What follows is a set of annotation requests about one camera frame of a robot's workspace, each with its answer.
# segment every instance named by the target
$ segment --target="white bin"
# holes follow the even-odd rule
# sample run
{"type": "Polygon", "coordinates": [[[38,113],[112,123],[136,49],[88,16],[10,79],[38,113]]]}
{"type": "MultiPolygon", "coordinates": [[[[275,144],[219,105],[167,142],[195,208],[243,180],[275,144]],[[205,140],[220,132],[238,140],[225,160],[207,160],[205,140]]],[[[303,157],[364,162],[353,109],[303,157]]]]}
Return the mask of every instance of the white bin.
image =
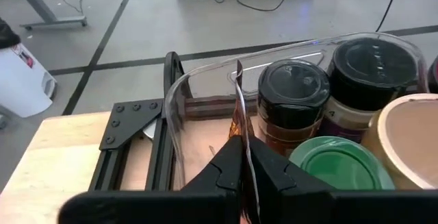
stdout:
{"type": "Polygon", "coordinates": [[[22,45],[0,49],[0,105],[20,117],[46,110],[56,80],[22,45]]]}

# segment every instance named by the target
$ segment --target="gray floor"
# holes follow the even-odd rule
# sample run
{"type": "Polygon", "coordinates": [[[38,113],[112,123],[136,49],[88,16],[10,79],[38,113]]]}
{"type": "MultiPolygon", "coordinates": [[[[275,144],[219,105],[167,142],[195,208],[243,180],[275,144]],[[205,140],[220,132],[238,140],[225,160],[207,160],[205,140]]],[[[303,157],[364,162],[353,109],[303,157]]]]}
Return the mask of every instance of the gray floor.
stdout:
{"type": "MultiPolygon", "coordinates": [[[[57,16],[77,13],[62,0],[45,0],[57,16]]],[[[280,0],[242,0],[260,8],[280,0]]],[[[0,16],[48,70],[87,66],[122,0],[84,0],[89,26],[34,29],[18,25],[39,21],[25,0],[0,0],[0,16]]],[[[394,0],[381,31],[438,25],[438,0],[394,0]]],[[[389,0],[285,0],[274,12],[257,12],[235,0],[129,0],[97,64],[161,58],[169,51],[192,54],[255,45],[373,32],[389,0]]],[[[438,55],[438,32],[404,36],[430,64],[438,55]]],[[[188,60],[188,71],[232,57],[188,60]]],[[[94,71],[73,114],[107,111],[113,103],[163,97],[162,64],[94,71]]],[[[82,73],[57,75],[59,91],[46,112],[14,118],[0,133],[0,189],[3,189],[42,119],[61,115],[82,73]]]]}

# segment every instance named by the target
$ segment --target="round container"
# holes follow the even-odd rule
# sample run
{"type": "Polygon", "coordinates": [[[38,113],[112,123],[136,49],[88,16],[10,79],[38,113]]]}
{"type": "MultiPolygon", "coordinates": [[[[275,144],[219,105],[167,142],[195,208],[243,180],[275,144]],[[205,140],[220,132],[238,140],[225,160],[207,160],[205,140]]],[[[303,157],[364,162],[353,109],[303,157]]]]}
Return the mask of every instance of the round container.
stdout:
{"type": "Polygon", "coordinates": [[[298,146],[289,160],[341,190],[394,189],[382,164],[367,149],[345,138],[312,138],[298,146]]]}
{"type": "Polygon", "coordinates": [[[315,135],[330,96],[326,73],[302,60],[280,60],[259,78],[259,127],[281,155],[315,135]]]}
{"type": "Polygon", "coordinates": [[[438,95],[398,98],[374,115],[362,145],[400,189],[438,187],[438,95]]]}
{"type": "Polygon", "coordinates": [[[432,93],[438,93],[438,57],[429,68],[427,82],[429,85],[429,91],[432,93]]]}
{"type": "Polygon", "coordinates": [[[350,108],[333,97],[327,101],[319,136],[340,136],[355,142],[361,142],[362,135],[368,129],[373,111],[350,108]]]}
{"type": "Polygon", "coordinates": [[[360,38],[341,44],[328,70],[332,98],[318,135],[360,142],[373,112],[415,81],[416,66],[408,51],[391,42],[360,38]]]}
{"type": "Polygon", "coordinates": [[[377,111],[415,81],[417,64],[394,43],[360,38],[335,50],[329,71],[336,100],[356,110],[377,111]]]}

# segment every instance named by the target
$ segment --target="jar label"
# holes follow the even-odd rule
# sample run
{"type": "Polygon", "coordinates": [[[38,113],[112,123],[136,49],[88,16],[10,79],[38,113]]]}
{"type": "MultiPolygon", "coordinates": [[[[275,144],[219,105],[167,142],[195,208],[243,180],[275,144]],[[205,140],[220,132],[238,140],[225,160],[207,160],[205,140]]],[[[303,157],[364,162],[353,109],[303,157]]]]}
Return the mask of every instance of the jar label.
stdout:
{"type": "Polygon", "coordinates": [[[320,129],[317,132],[318,136],[339,136],[341,138],[347,138],[357,143],[361,142],[362,135],[365,129],[348,129],[339,126],[331,119],[324,117],[321,122],[320,129]]]}

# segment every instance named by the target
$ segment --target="green plastic container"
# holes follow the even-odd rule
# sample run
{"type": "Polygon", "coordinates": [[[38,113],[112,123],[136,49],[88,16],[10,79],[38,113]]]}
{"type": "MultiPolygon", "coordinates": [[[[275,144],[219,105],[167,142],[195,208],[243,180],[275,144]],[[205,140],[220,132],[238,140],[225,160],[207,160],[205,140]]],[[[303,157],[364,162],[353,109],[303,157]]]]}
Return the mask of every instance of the green plastic container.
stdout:
{"type": "Polygon", "coordinates": [[[309,174],[341,190],[393,190],[383,165],[361,145],[339,137],[312,138],[289,160],[309,174]]]}

